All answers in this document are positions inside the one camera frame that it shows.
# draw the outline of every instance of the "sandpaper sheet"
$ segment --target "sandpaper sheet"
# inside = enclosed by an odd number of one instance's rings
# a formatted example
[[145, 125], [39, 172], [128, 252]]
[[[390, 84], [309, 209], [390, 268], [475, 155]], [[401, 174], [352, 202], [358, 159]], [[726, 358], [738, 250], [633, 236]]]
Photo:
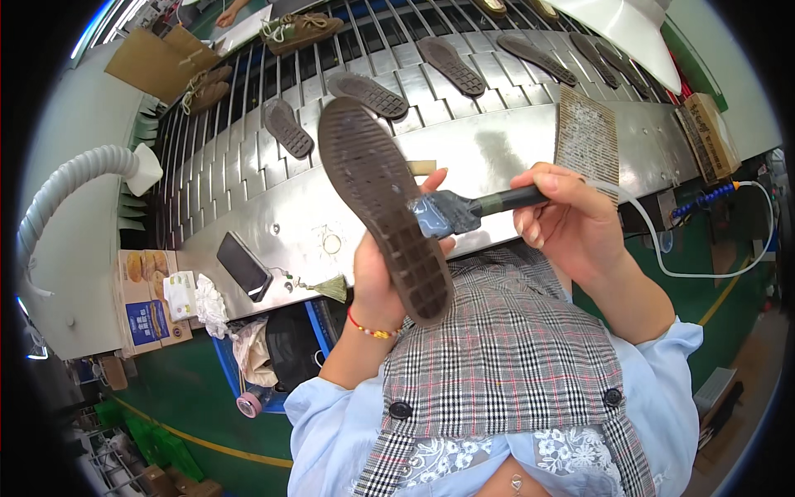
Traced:
[[[615, 130], [615, 113], [562, 84], [555, 164], [587, 178], [619, 183], [619, 138]], [[618, 206], [617, 194], [604, 193]]]

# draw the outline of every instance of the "black bag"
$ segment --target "black bag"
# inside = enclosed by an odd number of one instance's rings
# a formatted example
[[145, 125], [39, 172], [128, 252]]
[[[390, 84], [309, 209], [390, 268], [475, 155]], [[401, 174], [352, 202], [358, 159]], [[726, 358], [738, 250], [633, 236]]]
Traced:
[[279, 379], [277, 391], [292, 392], [320, 373], [315, 354], [320, 350], [304, 304], [288, 305], [270, 313], [265, 338], [273, 371]]

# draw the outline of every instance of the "brush handle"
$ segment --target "brush handle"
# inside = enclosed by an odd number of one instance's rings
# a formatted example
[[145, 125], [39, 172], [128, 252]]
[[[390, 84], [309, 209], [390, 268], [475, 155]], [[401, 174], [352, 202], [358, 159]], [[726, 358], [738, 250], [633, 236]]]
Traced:
[[534, 184], [505, 192], [492, 193], [473, 200], [473, 206], [469, 210], [478, 217], [484, 217], [498, 212], [510, 211], [540, 204], [549, 200], [543, 193], [538, 191]]

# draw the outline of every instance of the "person's arm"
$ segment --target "person's arm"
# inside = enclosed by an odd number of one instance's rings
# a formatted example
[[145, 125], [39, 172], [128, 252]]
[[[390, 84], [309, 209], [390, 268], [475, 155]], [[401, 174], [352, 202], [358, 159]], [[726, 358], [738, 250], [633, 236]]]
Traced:
[[550, 201], [514, 212], [525, 242], [593, 299], [616, 336], [641, 344], [665, 333], [676, 319], [671, 300], [624, 247], [612, 201], [581, 175], [543, 162], [510, 182], [530, 184]]
[[611, 271], [580, 288], [602, 311], [613, 334], [633, 345], [658, 338], [676, 320], [671, 299], [627, 251]]
[[215, 25], [220, 28], [231, 26], [235, 22], [235, 17], [238, 16], [238, 12], [250, 1], [251, 0], [235, 0], [232, 2], [232, 4], [218, 16], [218, 19], [215, 20]]
[[[428, 176], [420, 191], [436, 190], [447, 176], [447, 168]], [[439, 241], [444, 254], [456, 246], [450, 238]], [[355, 278], [351, 317], [359, 326], [370, 330], [394, 332], [403, 324], [406, 312], [392, 285], [390, 272], [373, 235], [365, 233], [353, 257]], [[322, 379], [353, 390], [366, 379], [378, 376], [378, 368], [395, 345], [397, 338], [376, 338], [368, 335], [348, 318], [339, 341], [320, 368]]]
[[[375, 245], [375, 240], [369, 233], [365, 236], [369, 236]], [[361, 326], [384, 331], [397, 330], [403, 322], [402, 316], [388, 317], [375, 306], [362, 306], [356, 300], [351, 306], [351, 316]], [[353, 390], [364, 380], [378, 376], [378, 367], [392, 350], [396, 339], [367, 335], [351, 323], [350, 319], [346, 319], [343, 334], [329, 352], [318, 376], [346, 390]]]

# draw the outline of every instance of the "smartphone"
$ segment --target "smartphone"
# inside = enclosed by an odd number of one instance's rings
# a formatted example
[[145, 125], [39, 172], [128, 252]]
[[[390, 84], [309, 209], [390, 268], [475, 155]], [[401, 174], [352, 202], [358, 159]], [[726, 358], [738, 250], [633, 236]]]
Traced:
[[237, 233], [227, 232], [216, 257], [252, 301], [262, 300], [273, 275], [254, 257]]

